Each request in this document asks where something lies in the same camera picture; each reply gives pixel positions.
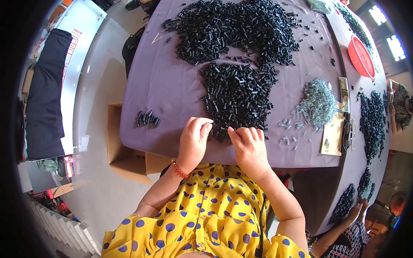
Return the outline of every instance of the red plastic basket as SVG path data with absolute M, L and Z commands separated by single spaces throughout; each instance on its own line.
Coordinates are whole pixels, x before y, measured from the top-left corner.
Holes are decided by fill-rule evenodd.
M 354 34 L 351 36 L 349 43 L 349 55 L 351 62 L 360 75 L 370 77 L 373 81 L 376 79 L 373 61 L 363 43 Z

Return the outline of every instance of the purple tablecloth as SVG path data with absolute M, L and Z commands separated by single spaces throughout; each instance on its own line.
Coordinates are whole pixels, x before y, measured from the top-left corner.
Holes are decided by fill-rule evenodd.
M 280 81 L 271 92 L 270 101 L 274 109 L 267 120 L 269 131 L 266 135 L 270 138 L 266 142 L 268 160 L 272 167 L 279 168 L 338 166 L 341 157 L 320 154 L 323 133 L 316 133 L 310 126 L 295 129 L 294 123 L 300 119 L 292 119 L 290 130 L 278 125 L 285 118 L 293 118 L 290 112 L 304 97 L 302 90 L 306 81 L 322 77 L 332 84 L 332 91 L 339 97 L 337 78 L 342 75 L 339 65 L 333 67 L 330 63 L 331 58 L 339 59 L 338 51 L 322 15 L 311 11 L 305 0 L 285 2 L 288 3 L 288 6 L 283 5 L 285 11 L 298 13 L 300 16 L 297 18 L 303 20 L 303 28 L 293 29 L 293 33 L 297 42 L 299 39 L 304 41 L 300 43 L 301 51 L 292 53 L 297 66 L 277 66 Z M 161 27 L 166 19 L 176 18 L 183 9 L 182 3 L 189 4 L 191 1 L 162 0 L 152 15 L 136 50 L 121 115 L 120 138 L 125 146 L 165 157 L 178 155 L 179 138 L 190 117 L 207 117 L 204 104 L 199 100 L 205 94 L 199 74 L 205 64 L 191 66 L 186 61 L 178 60 L 175 45 L 180 42 L 179 35 L 165 32 Z M 304 28 L 305 25 L 309 25 L 311 31 Z M 157 33 L 158 37 L 164 37 L 151 44 Z M 172 41 L 167 44 L 165 41 L 169 37 Z M 225 59 L 227 55 L 244 56 L 245 53 L 230 47 L 229 53 L 222 54 L 217 62 L 235 63 Z M 161 119 L 159 127 L 147 125 L 136 128 L 136 116 L 140 110 L 153 110 L 153 114 Z M 290 139 L 296 137 L 298 141 L 288 146 L 279 144 L 279 139 L 284 136 Z M 210 141 L 202 162 L 235 164 L 234 147 L 229 140 L 224 143 Z

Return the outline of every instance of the patterned shirt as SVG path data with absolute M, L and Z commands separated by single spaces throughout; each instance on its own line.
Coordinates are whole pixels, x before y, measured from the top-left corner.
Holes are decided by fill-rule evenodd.
M 410 98 L 408 91 L 403 85 L 399 84 L 399 89 L 394 93 L 393 106 L 396 110 L 395 121 L 400 124 L 402 130 L 410 125 L 412 119 L 412 116 L 406 110 L 406 99 L 408 98 Z
M 350 242 L 350 246 L 334 244 L 330 251 L 322 256 L 323 258 L 360 258 L 362 254 L 363 247 L 367 245 L 370 240 L 370 236 L 367 234 L 364 224 L 360 221 L 355 221 L 350 225 L 344 232 L 343 235 L 346 236 Z M 311 235 L 306 232 L 307 240 L 311 239 Z M 309 254 L 314 258 L 311 253 L 311 247 L 318 242 L 320 239 L 315 238 L 311 246 L 309 246 Z
M 215 258 L 259 257 L 269 201 L 237 166 L 199 165 L 154 218 L 135 214 L 105 232 L 102 258 L 175 258 L 211 253 Z M 264 236 L 262 257 L 309 258 L 290 238 Z

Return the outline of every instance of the plastic bag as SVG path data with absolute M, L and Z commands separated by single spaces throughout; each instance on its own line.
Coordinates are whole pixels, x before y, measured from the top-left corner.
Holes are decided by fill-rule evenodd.
M 319 12 L 321 14 L 330 14 L 334 5 L 331 0 L 307 0 L 311 10 Z

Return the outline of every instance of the window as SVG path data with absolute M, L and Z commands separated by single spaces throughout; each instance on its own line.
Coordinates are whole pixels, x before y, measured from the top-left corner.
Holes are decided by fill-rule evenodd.
M 369 12 L 375 22 L 377 22 L 377 25 L 380 26 L 383 23 L 387 21 L 385 18 L 385 15 L 382 13 L 382 11 L 377 7 L 377 5 L 373 6 L 371 9 L 369 9 Z
M 387 38 L 387 43 L 389 44 L 390 50 L 392 51 L 394 60 L 400 61 L 406 58 L 401 43 L 396 35 L 393 35 L 391 38 Z

